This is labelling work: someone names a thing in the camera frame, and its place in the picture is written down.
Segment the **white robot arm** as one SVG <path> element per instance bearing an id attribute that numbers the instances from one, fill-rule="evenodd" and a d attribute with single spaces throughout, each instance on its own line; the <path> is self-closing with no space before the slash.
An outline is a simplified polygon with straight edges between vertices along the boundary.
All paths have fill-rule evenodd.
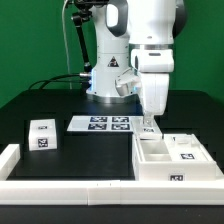
<path id="1" fill-rule="evenodd" d="M 174 70 L 174 38 L 186 22 L 184 0 L 74 0 L 76 27 L 92 21 L 97 62 L 87 96 L 122 102 L 137 95 L 143 123 L 164 113 L 169 74 Z"/>

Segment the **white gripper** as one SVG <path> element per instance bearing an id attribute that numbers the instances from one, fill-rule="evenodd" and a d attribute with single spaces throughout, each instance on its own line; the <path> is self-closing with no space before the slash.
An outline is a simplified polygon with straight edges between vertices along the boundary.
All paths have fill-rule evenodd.
<path id="1" fill-rule="evenodd" d="M 154 116 L 164 113 L 167 103 L 169 75 L 162 73 L 138 73 L 137 93 L 143 110 L 143 125 L 154 122 Z"/>

